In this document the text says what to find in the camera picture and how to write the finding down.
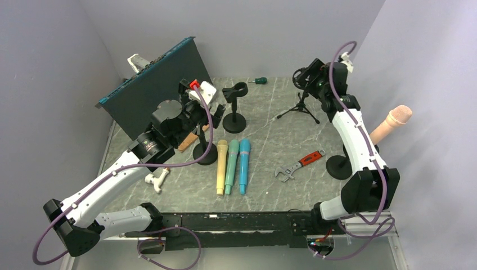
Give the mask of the blue microphone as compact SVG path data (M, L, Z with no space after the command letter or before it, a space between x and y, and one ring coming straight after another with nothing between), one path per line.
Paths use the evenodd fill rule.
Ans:
M239 172L239 184L240 194L246 194L248 186L248 169L249 169L249 155L250 155L250 141L248 139L242 139L239 145L240 154L240 172Z

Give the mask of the beige yellow microphone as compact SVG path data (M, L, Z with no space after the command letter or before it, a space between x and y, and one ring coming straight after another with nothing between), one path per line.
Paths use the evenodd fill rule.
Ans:
M217 179L216 179L216 194L224 195L226 163L228 155L228 142L225 139L217 143L218 159L217 159Z

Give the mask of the black tripod shock mount stand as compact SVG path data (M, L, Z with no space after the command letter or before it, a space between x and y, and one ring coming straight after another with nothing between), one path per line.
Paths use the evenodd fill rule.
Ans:
M309 116L312 117L312 119L315 121L316 124L319 124L320 121L309 111L309 109L306 107L306 104L304 102L305 98L307 98L309 96L309 92L307 90L304 89L304 86L302 86L299 82L298 82L298 77L300 77L300 75L305 72L306 70L306 67L301 67L300 69L296 70L293 75L292 75L292 82L293 82L293 85L302 90L303 93L298 93L298 97L299 97L299 102L292 108L288 109L287 111L279 114L276 116L277 119L280 119L282 118L285 114L289 113L289 112L292 112L292 111L295 111L295 112L300 112L300 113L305 113L305 114L308 114Z

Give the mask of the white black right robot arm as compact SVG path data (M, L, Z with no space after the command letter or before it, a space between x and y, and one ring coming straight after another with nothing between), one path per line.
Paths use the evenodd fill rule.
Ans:
M311 229L324 233L339 218L388 209L400 175L380 157L364 126L357 99L347 94L346 64L324 63L316 58L300 71L293 78L294 84L321 102L345 152L328 158L326 169L329 175L347 183L337 197L316 203L311 212Z

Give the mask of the teal green microphone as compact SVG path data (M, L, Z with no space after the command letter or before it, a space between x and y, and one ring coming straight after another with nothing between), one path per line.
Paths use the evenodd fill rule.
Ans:
M237 157L239 154L240 143L238 140L233 139L228 145L228 156L227 156L227 169L224 185L224 193L226 195L231 194L232 186L235 181L235 170L237 164Z

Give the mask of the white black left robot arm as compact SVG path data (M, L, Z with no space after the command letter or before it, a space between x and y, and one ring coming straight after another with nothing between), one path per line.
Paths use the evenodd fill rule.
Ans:
M181 80L178 92L179 100L158 104L146 130L109 169L74 195L44 204L46 216L72 257L85 254L111 236L129 232L155 236L160 232L163 216L150 202L113 213L104 209L129 186L165 167L190 133L205 125L218 126L225 108L219 105L215 113L210 111L217 97L215 86Z

